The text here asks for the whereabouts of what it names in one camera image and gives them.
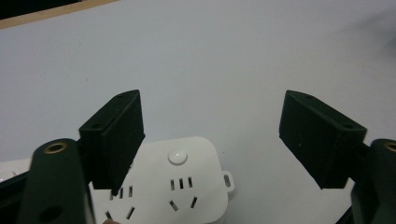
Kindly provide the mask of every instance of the screw hole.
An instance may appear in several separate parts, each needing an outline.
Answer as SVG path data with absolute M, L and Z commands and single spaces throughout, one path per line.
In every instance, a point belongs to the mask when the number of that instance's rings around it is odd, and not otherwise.
M 386 147 L 387 149 L 389 149 L 390 151 L 396 152 L 396 144 L 395 144 L 395 143 L 386 143 L 386 144 L 385 144 L 385 147 Z
M 54 153 L 61 152 L 61 151 L 65 150 L 66 148 L 67 148 L 67 144 L 64 142 L 54 143 L 54 144 L 47 146 L 44 149 L 44 153 L 54 154 Z
M 59 217 L 61 215 L 62 211 L 63 211 L 63 209 L 61 206 L 54 205 L 54 206 L 49 207 L 46 210 L 44 210 L 40 214 L 38 219 L 42 223 L 51 222 L 52 220 L 55 220 L 57 217 Z

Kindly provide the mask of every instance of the white power strip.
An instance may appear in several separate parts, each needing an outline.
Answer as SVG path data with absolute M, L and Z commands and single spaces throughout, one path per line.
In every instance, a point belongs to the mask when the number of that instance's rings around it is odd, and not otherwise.
M 27 170 L 30 160 L 0 163 L 0 179 Z M 97 223 L 223 223 L 233 177 L 201 137 L 143 144 L 117 196 L 90 186 Z

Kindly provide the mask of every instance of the white table surface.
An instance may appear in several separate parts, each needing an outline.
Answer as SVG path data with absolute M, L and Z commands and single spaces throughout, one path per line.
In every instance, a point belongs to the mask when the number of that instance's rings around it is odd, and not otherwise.
M 335 223 L 346 189 L 320 190 L 278 138 L 286 90 L 396 138 L 393 0 L 121 0 L 0 30 L 0 161 L 29 158 L 112 96 L 141 91 L 145 142 L 199 135 L 236 192 L 226 224 Z

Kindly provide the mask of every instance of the white button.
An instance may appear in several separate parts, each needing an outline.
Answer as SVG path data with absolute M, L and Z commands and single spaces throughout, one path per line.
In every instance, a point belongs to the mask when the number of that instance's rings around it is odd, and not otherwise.
M 183 149 L 172 149 L 168 154 L 169 161 L 174 165 L 182 165 L 187 160 L 187 152 Z
M 0 172 L 0 182 L 8 180 L 14 176 L 16 176 L 16 174 L 12 171 L 1 171 Z

